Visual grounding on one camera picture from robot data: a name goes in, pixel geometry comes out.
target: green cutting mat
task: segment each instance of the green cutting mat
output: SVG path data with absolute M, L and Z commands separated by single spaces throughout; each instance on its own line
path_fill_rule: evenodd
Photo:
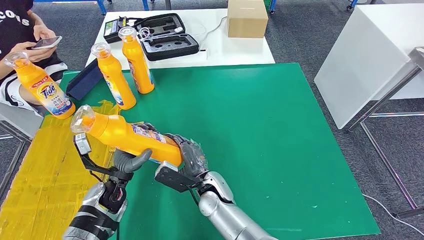
M 280 240 L 380 233 L 297 63 L 152 69 L 156 87 L 121 114 L 200 143 L 236 203 Z M 64 86 L 75 74 L 64 76 Z M 83 103 L 113 101 L 101 81 Z M 188 192 L 153 180 L 127 187 L 123 240 L 219 240 Z

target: smartphone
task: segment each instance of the smartphone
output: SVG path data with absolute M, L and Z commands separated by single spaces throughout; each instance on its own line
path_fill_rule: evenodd
M 62 40 L 62 36 L 55 36 L 55 37 L 51 37 L 51 38 L 40 39 L 40 41 L 38 41 L 35 46 L 31 47 L 31 49 L 36 50 L 36 49 L 49 49 L 49 48 L 53 48 L 61 40 Z

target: cardboard box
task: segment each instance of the cardboard box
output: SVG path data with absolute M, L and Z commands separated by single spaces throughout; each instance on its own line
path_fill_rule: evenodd
M 268 14 L 263 0 L 228 1 L 228 37 L 263 38 Z

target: metal table leg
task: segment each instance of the metal table leg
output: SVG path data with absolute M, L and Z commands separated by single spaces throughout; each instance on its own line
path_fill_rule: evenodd
M 172 10 L 171 0 L 165 0 L 166 10 Z
M 406 84 L 408 84 L 412 79 L 415 78 L 423 69 L 424 69 L 424 47 L 415 47 L 409 54 L 411 61 L 415 63 L 415 67 L 403 77 L 394 87 L 392 87 L 380 100 L 378 100 L 370 109 L 368 109 L 360 118 L 352 124 L 348 130 L 352 131 L 356 126 L 360 125 L 365 132 L 368 139 L 371 141 L 373 147 L 380 156 L 382 162 L 389 171 L 391 177 L 396 182 L 396 185 L 400 188 L 402 195 L 405 197 L 408 202 L 411 210 L 399 212 L 393 214 L 397 218 L 407 218 L 412 216 L 417 216 L 424 214 L 424 207 L 418 207 L 415 203 L 413 197 L 408 192 L 398 173 L 395 171 L 383 150 L 378 145 L 377 141 L 371 134 L 370 130 L 365 125 L 365 120 L 367 118 L 387 118 L 387 117 L 404 117 L 404 116 L 424 116 L 424 112 L 387 112 L 387 113 L 375 113 L 379 107 L 381 107 L 385 102 L 387 102 L 391 97 L 393 97 L 399 90 L 401 90 Z
M 366 111 L 354 124 L 352 124 L 348 130 L 352 131 L 360 122 L 365 121 L 369 116 L 379 109 L 386 101 L 393 97 L 399 90 L 401 90 L 406 84 L 415 78 L 420 72 L 421 68 L 415 66 L 406 76 L 404 76 L 394 87 L 392 87 L 380 100 L 378 100 L 368 111 Z
M 101 14 L 103 16 L 106 15 L 106 8 L 105 5 L 103 5 L 103 0 L 97 0 L 97 5 L 100 8 Z
M 389 160 L 387 159 L 386 155 L 384 154 L 383 150 L 380 148 L 379 144 L 377 143 L 376 139 L 371 134 L 368 127 L 365 125 L 365 123 L 362 121 L 359 123 L 362 127 L 363 131 L 365 132 L 368 139 L 371 141 L 372 145 L 374 146 L 375 150 L 377 151 L 378 155 L 380 156 L 381 160 L 383 161 L 384 165 L 386 166 L 388 172 L 390 173 L 391 177 L 394 179 L 396 184 L 399 186 L 400 191 L 402 192 L 403 196 L 406 198 L 406 201 L 410 205 L 410 207 L 415 210 L 418 208 L 417 204 L 415 203 L 414 199 L 408 192 L 407 188 L 405 187 L 404 183 L 402 182 L 401 178 L 399 177 L 398 173 L 393 168 L 392 164 L 390 164 Z
M 269 5 L 270 14 L 274 14 L 276 12 L 276 3 L 277 3 L 277 0 L 271 0 L 271 4 Z
M 145 11 L 149 10 L 149 5 L 147 4 L 147 0 L 141 0 L 141 2 L 143 3 L 143 8 Z
M 10 162 L 9 168 L 7 169 L 7 172 L 4 175 L 3 181 L 1 181 L 1 184 L 0 184 L 0 199 L 1 199 L 3 198 L 3 195 L 7 192 L 6 186 L 10 182 L 12 178 L 12 174 L 16 166 L 18 165 L 18 161 L 24 151 L 25 144 L 30 144 L 31 140 L 26 135 L 20 134 L 17 131 L 13 130 L 11 127 L 6 125 L 3 121 L 0 121 L 0 129 L 8 133 L 8 134 L 1 135 L 3 136 L 3 138 L 1 139 L 16 138 L 19 140 L 19 144 L 13 155 L 12 161 Z

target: charging cable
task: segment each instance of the charging cable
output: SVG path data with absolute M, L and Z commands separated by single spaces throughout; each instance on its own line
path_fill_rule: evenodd
M 138 30 L 138 35 L 140 36 L 141 40 L 146 40 L 146 39 L 155 39 L 155 38 L 160 38 L 160 37 L 164 37 L 164 36 L 169 36 L 169 35 L 174 35 L 174 34 L 179 34 L 183 31 L 184 29 L 182 27 L 177 27 L 173 30 L 173 32 L 169 32 L 166 34 L 161 34 L 161 35 L 157 35 L 157 36 L 151 36 L 150 34 L 150 30 L 148 27 L 142 27 L 140 28 L 140 30 Z
M 212 29 L 212 30 L 210 30 L 210 31 L 208 31 L 208 32 L 206 33 L 206 35 L 204 36 L 203 40 L 202 40 L 202 41 L 200 42 L 200 44 L 199 44 L 199 49 L 202 49 L 203 43 L 205 42 L 205 40 L 206 40 L 206 38 L 208 37 L 208 35 L 209 35 L 210 33 L 214 32 L 214 31 L 216 31 L 217 29 L 219 29 L 219 28 L 220 28 L 220 26 L 223 24 L 224 19 L 226 19 L 226 18 L 227 18 L 227 16 L 225 16 L 225 17 L 221 18 L 221 21 L 219 22 L 218 26 L 216 26 L 214 29 Z
M 399 219 L 397 219 L 396 217 L 394 217 L 390 212 L 389 212 L 389 210 L 387 210 L 387 208 L 381 203 L 381 202 L 379 202 L 377 199 L 375 199 L 375 198 L 373 198 L 373 197 L 371 197 L 371 196 L 368 196 L 368 195 L 365 195 L 365 194 L 363 194 L 362 193 L 362 195 L 364 196 L 364 197 L 366 197 L 366 198 L 369 198 L 369 199 L 371 199 L 371 200 L 373 200 L 373 201 L 375 201 L 376 203 L 378 203 L 380 206 L 382 206 L 383 207 L 383 209 L 388 213 L 388 215 L 392 218 L 392 219 L 394 219 L 394 220 L 396 220 L 396 221 L 398 221 L 399 223 L 401 223 L 401 224 L 405 224 L 406 226 L 408 226 L 408 227 L 410 227 L 410 228 L 412 228 L 412 229 L 414 229 L 415 231 L 417 231 L 419 234 L 421 234 L 421 235 L 423 235 L 424 236 L 424 233 L 422 232 L 422 231 L 420 231 L 420 230 L 418 230 L 418 228 L 416 228 L 416 227 L 414 227 L 414 226 L 412 226 L 411 224 L 409 224 L 409 223 L 407 223 L 407 222 L 404 222 L 404 221 L 402 221 L 402 220 L 399 220 Z

